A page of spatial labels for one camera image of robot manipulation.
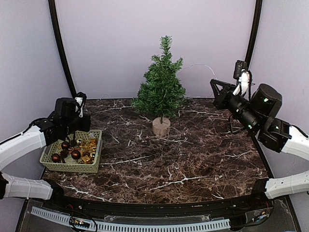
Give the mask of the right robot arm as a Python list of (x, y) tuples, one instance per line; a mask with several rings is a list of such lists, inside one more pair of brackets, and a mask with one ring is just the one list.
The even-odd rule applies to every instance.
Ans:
[(298, 126), (276, 117), (282, 106), (282, 96), (273, 87), (260, 84), (250, 100), (241, 94), (234, 93), (234, 84), (212, 79), (214, 93), (213, 104), (219, 110), (228, 110), (237, 120), (248, 136), (256, 138), (265, 147), (267, 153), (278, 158), (267, 157), (274, 177), (259, 179), (255, 182), (252, 195), (246, 205), (256, 210), (266, 199), (275, 199), (284, 195), (298, 194), (309, 190), (309, 166), (301, 165), (288, 168), (296, 161), (309, 161), (309, 136)]

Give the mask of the small green christmas tree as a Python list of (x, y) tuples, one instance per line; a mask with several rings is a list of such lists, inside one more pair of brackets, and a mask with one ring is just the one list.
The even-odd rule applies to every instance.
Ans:
[(151, 65), (144, 74), (137, 97), (132, 107), (140, 114), (173, 118), (185, 100), (186, 90), (177, 77), (182, 69), (183, 59), (172, 61), (172, 37), (160, 38), (160, 55), (151, 57)]

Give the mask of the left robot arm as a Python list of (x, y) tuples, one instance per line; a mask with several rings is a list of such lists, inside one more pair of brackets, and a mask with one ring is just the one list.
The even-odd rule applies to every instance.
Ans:
[[(75, 98), (59, 98), (54, 111), (44, 118), (32, 121), (19, 134), (0, 143), (0, 168), (24, 155), (49, 146), (58, 140), (65, 141), (76, 131), (90, 130), (90, 115), (84, 114), (86, 95), (79, 92)], [(68, 199), (59, 192), (56, 186), (45, 180), (33, 180), (0, 173), (0, 197), (34, 198), (49, 200), (58, 211), (68, 207)]]

